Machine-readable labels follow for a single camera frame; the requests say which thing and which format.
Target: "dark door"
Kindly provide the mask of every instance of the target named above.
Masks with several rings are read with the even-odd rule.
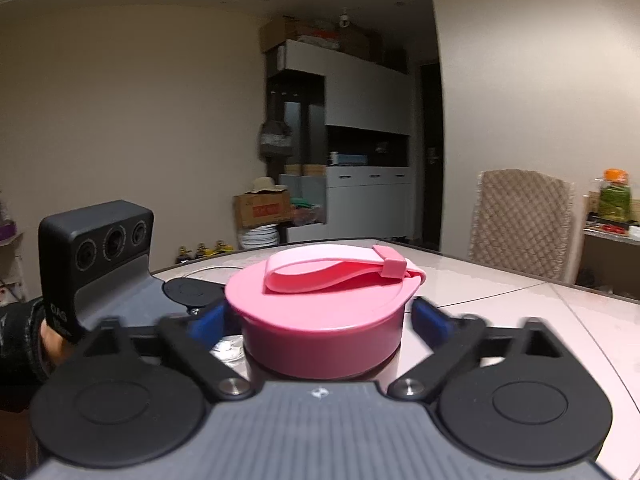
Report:
[[[424,217],[422,243],[440,250],[442,227],[442,183],[444,181],[444,117],[440,64],[420,67],[424,131]]]

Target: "bottle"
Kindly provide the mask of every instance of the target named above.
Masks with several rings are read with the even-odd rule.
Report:
[[[225,244],[224,240],[218,240],[216,247],[213,249],[213,254],[232,253],[233,251],[233,246]]]
[[[205,244],[198,244],[198,250],[196,251],[196,255],[194,260],[198,258],[204,258],[207,255],[207,247]]]
[[[180,246],[178,257],[175,259],[175,264],[180,265],[180,264],[185,264],[187,262],[190,262],[191,261],[191,257],[189,256],[190,252],[191,251],[188,250],[184,245]]]
[[[598,216],[614,222],[628,222],[631,215],[631,188],[626,171],[610,168],[600,183]]]

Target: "cabinet drawer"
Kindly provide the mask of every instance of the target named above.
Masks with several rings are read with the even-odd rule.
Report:
[[[375,184],[372,180],[373,175],[376,177],[378,184],[408,184],[411,182],[411,174],[409,168],[371,168],[369,172],[369,184]]]
[[[326,168],[327,187],[380,186],[410,182],[409,168],[376,166],[329,166]]]
[[[326,186],[364,186],[367,184],[369,170],[366,166],[329,166],[326,168]]]

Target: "table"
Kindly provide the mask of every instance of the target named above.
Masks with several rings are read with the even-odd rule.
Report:
[[[341,240],[339,243],[394,247],[427,273],[427,280],[417,294],[451,315],[477,314],[494,326],[519,326],[525,317],[546,320],[598,381],[611,402],[613,424],[598,464],[615,478],[640,480],[638,304],[379,240]],[[234,267],[243,268],[265,260],[288,247],[226,254],[165,270],[156,276],[168,280],[190,274],[201,280],[226,283],[238,272]],[[411,329],[409,316],[405,313],[400,350],[381,375],[382,381],[404,374],[431,353]]]

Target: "white plates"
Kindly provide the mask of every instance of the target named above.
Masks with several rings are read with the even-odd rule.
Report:
[[[245,249],[275,246],[279,240],[275,224],[251,229],[240,236],[240,243]]]

